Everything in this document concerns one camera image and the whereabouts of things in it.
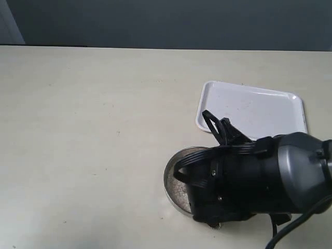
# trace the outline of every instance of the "metal bowl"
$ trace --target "metal bowl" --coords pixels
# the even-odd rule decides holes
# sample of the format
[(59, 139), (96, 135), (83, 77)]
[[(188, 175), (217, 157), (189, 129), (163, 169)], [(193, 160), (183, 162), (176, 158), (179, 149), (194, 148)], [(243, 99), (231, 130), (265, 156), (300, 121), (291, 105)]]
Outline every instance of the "metal bowl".
[(190, 217), (192, 217), (192, 214), (190, 211), (186, 184), (174, 178), (174, 165), (184, 156), (190, 153), (198, 152), (203, 149), (207, 148), (190, 147), (179, 151), (167, 163), (164, 172), (164, 186), (168, 199), (178, 211)]

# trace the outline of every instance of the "plastic tray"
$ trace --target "plastic tray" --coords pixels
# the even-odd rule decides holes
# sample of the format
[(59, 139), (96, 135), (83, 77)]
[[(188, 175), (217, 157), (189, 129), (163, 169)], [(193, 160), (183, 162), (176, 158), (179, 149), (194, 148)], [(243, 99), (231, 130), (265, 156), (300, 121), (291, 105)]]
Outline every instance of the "plastic tray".
[(289, 92), (209, 81), (204, 84), (196, 115), (197, 126), (209, 132), (202, 112), (209, 110), (217, 118), (227, 117), (252, 139), (307, 133), (302, 100)]

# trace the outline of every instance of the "table surface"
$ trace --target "table surface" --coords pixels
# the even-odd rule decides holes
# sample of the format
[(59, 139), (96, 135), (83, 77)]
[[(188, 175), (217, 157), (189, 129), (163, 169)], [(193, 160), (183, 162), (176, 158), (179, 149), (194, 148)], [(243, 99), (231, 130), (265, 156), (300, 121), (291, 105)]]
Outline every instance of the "table surface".
[[(332, 53), (0, 47), (0, 248), (264, 248), (267, 215), (212, 230), (167, 200), (203, 84), (293, 92), (332, 137)], [(331, 209), (278, 248), (328, 248)]]

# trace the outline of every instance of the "white table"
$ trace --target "white table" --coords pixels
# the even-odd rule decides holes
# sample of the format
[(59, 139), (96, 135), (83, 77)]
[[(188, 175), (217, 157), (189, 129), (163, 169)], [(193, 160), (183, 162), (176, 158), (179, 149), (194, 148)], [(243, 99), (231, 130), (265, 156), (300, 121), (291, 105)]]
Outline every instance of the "white table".
[[(332, 138), (332, 53), (0, 47), (0, 248), (264, 248), (267, 215), (215, 231), (167, 200), (204, 82), (302, 97), (309, 132)], [(331, 209), (278, 248), (328, 248)]]

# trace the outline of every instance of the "white tray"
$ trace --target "white tray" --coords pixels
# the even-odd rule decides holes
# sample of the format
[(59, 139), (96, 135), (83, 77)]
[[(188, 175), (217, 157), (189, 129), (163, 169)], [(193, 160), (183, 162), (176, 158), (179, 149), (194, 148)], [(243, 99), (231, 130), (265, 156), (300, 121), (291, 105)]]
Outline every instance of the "white tray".
[(202, 116), (206, 109), (218, 119), (229, 118), (252, 139), (307, 133), (302, 100), (288, 92), (209, 81), (204, 84), (196, 115), (197, 126), (209, 132)]

